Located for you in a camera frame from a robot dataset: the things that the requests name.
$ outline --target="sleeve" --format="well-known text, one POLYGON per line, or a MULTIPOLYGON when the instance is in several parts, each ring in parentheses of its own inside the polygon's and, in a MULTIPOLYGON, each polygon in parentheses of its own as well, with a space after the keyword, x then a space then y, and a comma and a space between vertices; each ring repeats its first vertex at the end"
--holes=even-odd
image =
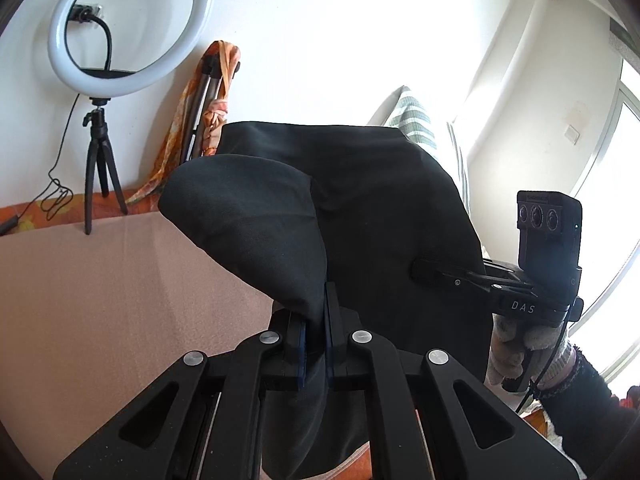
POLYGON ((578 348, 576 353, 566 380, 535 396, 562 436, 564 452, 591 477, 625 438, 638 413, 622 408, 578 348))

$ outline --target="striped pillow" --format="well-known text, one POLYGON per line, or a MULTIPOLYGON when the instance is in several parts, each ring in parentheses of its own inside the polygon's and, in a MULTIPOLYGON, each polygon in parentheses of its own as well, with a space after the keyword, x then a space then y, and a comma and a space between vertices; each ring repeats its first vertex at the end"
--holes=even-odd
POLYGON ((438 145, 431 131, 431 119, 409 87, 402 87, 398 103, 384 126, 398 128, 407 139, 438 160, 438 145))
POLYGON ((443 121, 431 121, 425 108, 407 86, 400 89, 398 102, 383 126, 398 128, 407 139, 438 161, 456 184, 466 212, 469 213, 466 160, 456 142, 453 126, 443 121))

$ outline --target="light switch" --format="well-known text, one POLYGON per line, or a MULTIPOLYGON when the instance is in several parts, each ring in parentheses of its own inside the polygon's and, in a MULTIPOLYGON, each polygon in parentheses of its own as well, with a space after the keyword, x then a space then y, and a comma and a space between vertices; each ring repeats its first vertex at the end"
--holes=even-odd
POLYGON ((580 133, 578 132, 578 130, 576 130, 573 126, 571 126, 569 124, 569 126, 567 126, 566 131, 564 133, 564 136, 569 139, 569 141, 575 145, 576 142, 578 142, 578 139, 580 138, 580 133))

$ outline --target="orange scarf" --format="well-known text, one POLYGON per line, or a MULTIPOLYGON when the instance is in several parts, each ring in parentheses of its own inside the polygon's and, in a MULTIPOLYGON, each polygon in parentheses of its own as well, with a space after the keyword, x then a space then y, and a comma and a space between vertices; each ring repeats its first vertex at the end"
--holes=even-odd
MULTIPOLYGON (((240 61, 240 49, 234 44, 226 41, 215 41, 212 43, 204 56, 214 56, 220 54, 220 68, 222 69, 222 81, 220 83, 220 91, 218 98, 213 100, 207 110, 202 115, 205 123, 205 133, 202 139, 202 151, 205 155, 213 155, 220 142, 220 133, 222 126, 226 123, 226 113, 228 111, 228 96, 233 81, 234 72, 238 62, 240 61)), ((137 190, 128 200, 127 203, 133 204, 144 198, 164 182, 171 172, 178 167, 180 159, 180 150, 182 149, 182 139, 185 134, 186 121, 190 105, 193 102, 194 95, 198 88, 200 80, 200 71, 202 60, 198 63, 198 67, 194 72, 188 85, 182 91, 178 107, 174 114, 174 120, 169 127, 160 152, 156 156, 154 168, 146 183, 137 190)))

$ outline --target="power plug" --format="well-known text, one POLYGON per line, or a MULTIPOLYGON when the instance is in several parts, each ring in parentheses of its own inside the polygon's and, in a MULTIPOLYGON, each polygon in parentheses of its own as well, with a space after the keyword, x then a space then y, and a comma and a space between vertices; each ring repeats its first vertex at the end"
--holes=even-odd
POLYGON ((14 215, 9 218, 7 221, 2 222, 0 224, 0 236, 7 234, 11 229, 18 227, 18 222, 20 221, 20 217, 18 215, 14 215))
POLYGON ((102 6, 99 4, 75 4, 71 7, 69 16, 66 19, 68 22, 87 23, 88 17, 95 16, 96 18, 102 17, 102 6))

